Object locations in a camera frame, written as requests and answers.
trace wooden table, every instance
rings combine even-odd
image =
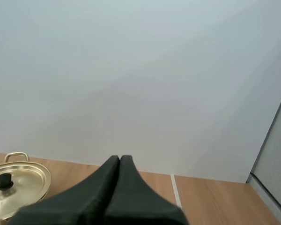
[[[0,153],[0,164],[3,163],[4,157],[5,154]],[[23,160],[24,158],[22,156],[10,158],[10,161]],[[46,166],[51,171],[51,186],[46,198],[69,189],[99,168],[97,165],[85,165],[42,158],[31,157],[30,160]],[[140,172],[140,175],[154,191],[168,201],[176,204],[170,175],[151,172]]]

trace gray partition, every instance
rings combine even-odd
[[[254,165],[252,173],[263,184],[256,183],[256,179],[250,178],[248,182],[256,190],[259,196],[264,196],[264,192],[268,192],[268,195],[272,195],[278,203],[275,201],[270,202],[270,198],[262,199],[266,202],[273,213],[279,218],[281,222],[281,108],[276,115],[273,126],[264,144],[257,162]],[[280,213],[277,213],[277,207],[280,208]]]

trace black lid knob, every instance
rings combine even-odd
[[[5,191],[10,189],[14,183],[11,181],[10,173],[0,174],[0,191]]]

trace gold pot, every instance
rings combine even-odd
[[[26,161],[8,162],[11,156],[23,155]],[[50,171],[30,162],[23,152],[12,152],[0,165],[0,224],[11,218],[21,207],[41,201],[48,193]]]

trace white wall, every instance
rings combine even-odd
[[[245,182],[281,100],[281,0],[0,1],[0,152]]]

